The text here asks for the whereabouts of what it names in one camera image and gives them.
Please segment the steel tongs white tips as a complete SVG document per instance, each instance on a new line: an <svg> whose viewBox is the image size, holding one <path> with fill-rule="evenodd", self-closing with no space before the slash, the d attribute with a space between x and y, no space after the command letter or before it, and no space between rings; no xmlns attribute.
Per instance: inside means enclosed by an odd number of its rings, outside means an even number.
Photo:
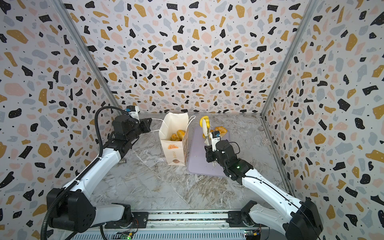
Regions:
<svg viewBox="0 0 384 240"><path fill-rule="evenodd" d="M207 130L207 129L202 129L203 130L203 135L205 137L205 145L206 146L212 146L212 142L211 142L211 124L210 124L210 129Z"/></svg>

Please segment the printed paper bread bag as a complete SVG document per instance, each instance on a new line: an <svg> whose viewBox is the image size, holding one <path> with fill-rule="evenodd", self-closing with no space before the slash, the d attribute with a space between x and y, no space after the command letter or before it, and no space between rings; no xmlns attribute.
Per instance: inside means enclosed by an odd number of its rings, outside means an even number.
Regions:
<svg viewBox="0 0 384 240"><path fill-rule="evenodd" d="M155 132L159 138L166 161L170 166L185 166L188 147L188 129L195 116L187 113L168 113Z"/></svg>

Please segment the striped croissant bread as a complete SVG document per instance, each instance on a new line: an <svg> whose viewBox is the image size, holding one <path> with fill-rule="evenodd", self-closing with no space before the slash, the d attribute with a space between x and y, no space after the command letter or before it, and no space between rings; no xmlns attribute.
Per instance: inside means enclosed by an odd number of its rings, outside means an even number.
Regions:
<svg viewBox="0 0 384 240"><path fill-rule="evenodd" d="M181 141L181 139L179 138L179 136L177 134L172 134L170 140L174 141L174 142Z"/></svg>
<svg viewBox="0 0 384 240"><path fill-rule="evenodd" d="M177 131L177 136L178 136L178 138L180 139L180 141L182 141L182 140L184 139L185 134L186 134L186 132L183 131L183 130L178 130L178 131Z"/></svg>

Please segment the round yellow tart bread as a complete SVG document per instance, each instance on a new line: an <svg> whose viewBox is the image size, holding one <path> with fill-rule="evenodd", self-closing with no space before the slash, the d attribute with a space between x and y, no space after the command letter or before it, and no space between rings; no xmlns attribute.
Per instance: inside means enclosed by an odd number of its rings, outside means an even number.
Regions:
<svg viewBox="0 0 384 240"><path fill-rule="evenodd" d="M200 118L200 127L202 129L210 129L210 119L208 116L203 116Z"/></svg>

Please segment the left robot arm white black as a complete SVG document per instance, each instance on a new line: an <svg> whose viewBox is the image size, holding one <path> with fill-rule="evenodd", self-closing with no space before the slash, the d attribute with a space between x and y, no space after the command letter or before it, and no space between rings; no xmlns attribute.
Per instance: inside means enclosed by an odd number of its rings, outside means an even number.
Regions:
<svg viewBox="0 0 384 240"><path fill-rule="evenodd" d="M113 122L113 135L102 145L102 155L97 156L79 175L62 188L47 194L47 213L41 234L48 235L48 227L83 233L89 228L109 222L118 227L132 225L134 216L130 205L112 203L95 207L90 198L105 175L132 149L140 135L151 131L151 118L135 119L129 115L118 116Z"/></svg>

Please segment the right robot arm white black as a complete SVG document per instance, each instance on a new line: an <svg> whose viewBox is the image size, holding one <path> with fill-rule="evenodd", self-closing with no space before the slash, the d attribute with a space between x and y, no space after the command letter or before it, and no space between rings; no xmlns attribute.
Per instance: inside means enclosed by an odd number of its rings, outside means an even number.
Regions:
<svg viewBox="0 0 384 240"><path fill-rule="evenodd" d="M262 176L250 163L237 157L231 142L221 140L205 146L207 162L217 162L231 180L262 197L271 209L255 201L241 210L243 222L261 224L285 235L288 240L318 240L324 229L316 204L302 201L281 190Z"/></svg>

